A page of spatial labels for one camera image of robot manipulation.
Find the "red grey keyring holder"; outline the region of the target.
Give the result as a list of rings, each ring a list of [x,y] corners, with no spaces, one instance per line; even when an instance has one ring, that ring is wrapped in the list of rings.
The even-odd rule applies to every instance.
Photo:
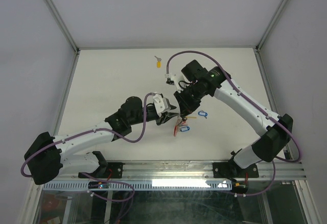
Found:
[[[177,121],[175,123],[174,131],[173,131],[173,136],[176,137],[177,133],[179,132],[180,128],[185,124],[185,120],[178,116]]]

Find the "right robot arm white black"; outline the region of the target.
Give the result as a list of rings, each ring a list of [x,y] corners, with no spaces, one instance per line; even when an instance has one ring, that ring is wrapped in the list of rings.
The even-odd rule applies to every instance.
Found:
[[[251,145],[233,153],[228,162],[231,175],[239,177],[254,163],[271,162],[291,140],[292,117],[280,116],[257,104],[220,67],[207,70],[193,60],[181,72],[180,77],[166,75],[167,81],[176,86],[174,96],[181,117],[197,110],[202,98],[210,95],[238,113],[259,136]]]

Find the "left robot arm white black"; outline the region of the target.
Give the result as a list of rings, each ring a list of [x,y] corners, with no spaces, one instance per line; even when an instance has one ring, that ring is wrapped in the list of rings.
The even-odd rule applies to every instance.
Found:
[[[21,174],[32,178],[36,185],[74,173],[104,176],[108,164],[101,152],[79,152],[118,139],[137,143],[144,136],[147,122],[154,121],[159,126],[178,115],[176,106],[162,94],[149,93],[146,97],[152,97],[152,102],[136,96],[127,98],[115,113],[86,130],[61,136],[39,134],[24,155]]]

